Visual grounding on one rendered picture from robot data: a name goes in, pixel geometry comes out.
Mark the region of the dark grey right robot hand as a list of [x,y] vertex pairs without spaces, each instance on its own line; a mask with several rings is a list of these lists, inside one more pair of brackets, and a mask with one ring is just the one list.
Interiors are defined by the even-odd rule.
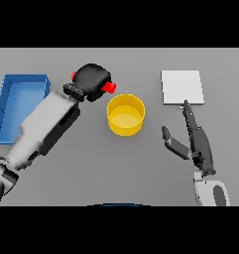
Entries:
[[194,113],[187,100],[183,103],[182,115],[185,119],[190,147],[174,138],[167,126],[162,127],[163,139],[168,150],[184,160],[193,160],[194,165],[202,171],[202,175],[216,174],[211,147],[201,126],[197,125]]

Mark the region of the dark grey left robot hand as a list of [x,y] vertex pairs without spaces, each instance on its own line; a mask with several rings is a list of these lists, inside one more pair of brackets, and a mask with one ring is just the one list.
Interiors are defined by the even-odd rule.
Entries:
[[62,89],[66,95],[80,102],[84,99],[93,102],[104,94],[101,88],[110,80],[111,73],[104,67],[87,63],[72,75],[71,82],[65,83]]

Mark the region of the red beaker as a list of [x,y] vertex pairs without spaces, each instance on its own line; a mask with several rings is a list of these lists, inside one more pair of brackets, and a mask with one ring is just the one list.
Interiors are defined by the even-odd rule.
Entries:
[[[72,81],[74,80],[75,74],[76,74],[76,71],[73,71],[71,73]],[[105,91],[112,94],[115,92],[116,86],[117,85],[115,83],[112,83],[111,81],[106,81],[106,83],[101,87],[101,91]]]

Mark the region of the yellow bowl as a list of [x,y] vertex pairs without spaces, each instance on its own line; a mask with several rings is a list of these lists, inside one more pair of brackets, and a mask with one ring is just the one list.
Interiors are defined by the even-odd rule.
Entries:
[[107,124],[110,130],[121,137],[136,135],[145,119],[145,105],[134,94],[122,93],[107,104]]

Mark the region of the pale square measuring scale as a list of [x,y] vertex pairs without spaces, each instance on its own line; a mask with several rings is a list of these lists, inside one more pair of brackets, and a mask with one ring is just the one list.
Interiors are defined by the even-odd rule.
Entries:
[[165,105],[204,104],[198,70],[162,70],[161,83]]

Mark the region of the blue tray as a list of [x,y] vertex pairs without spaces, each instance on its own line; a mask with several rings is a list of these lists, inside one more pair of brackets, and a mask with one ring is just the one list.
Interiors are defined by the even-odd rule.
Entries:
[[13,144],[20,125],[49,95],[46,74],[5,74],[0,90],[0,145]]

